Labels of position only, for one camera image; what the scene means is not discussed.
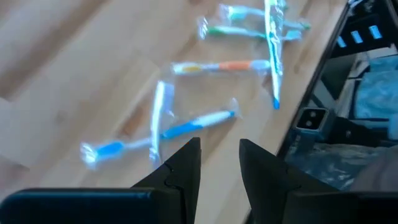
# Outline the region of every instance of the toothbrush head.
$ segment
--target toothbrush head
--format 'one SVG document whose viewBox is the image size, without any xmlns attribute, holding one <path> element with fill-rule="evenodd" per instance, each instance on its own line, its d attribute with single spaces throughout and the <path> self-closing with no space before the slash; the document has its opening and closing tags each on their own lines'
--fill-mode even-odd
<svg viewBox="0 0 398 224">
<path fill-rule="evenodd" d="M 81 159 L 89 166 L 95 167 L 97 162 L 120 157 L 124 144 L 121 141 L 113 141 L 100 146 L 93 146 L 86 142 L 80 144 Z"/>
</svg>

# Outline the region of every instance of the wooden table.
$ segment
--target wooden table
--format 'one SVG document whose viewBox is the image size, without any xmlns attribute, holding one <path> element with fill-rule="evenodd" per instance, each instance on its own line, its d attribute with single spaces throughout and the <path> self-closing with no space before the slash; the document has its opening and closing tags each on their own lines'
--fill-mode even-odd
<svg viewBox="0 0 398 224">
<path fill-rule="evenodd" d="M 258 0 L 224 3 L 262 7 Z M 277 152 L 346 6 L 346 0 L 288 3 L 286 17 L 303 17 L 312 29 L 303 41 L 284 47 L 279 111 L 272 109 L 269 80 L 254 75 L 177 81 L 180 118 L 231 97 L 243 114 L 195 134 L 203 151 L 197 223 L 244 220 L 249 202 L 238 142 L 248 138 Z M 212 15 L 217 5 L 211 0 L 0 2 L 0 194 L 26 187 L 130 187 L 150 173 L 147 151 L 92 172 L 81 162 L 79 144 L 147 131 L 153 89 L 170 62 L 267 58 L 258 41 L 197 39 L 196 18 Z"/>
</svg>

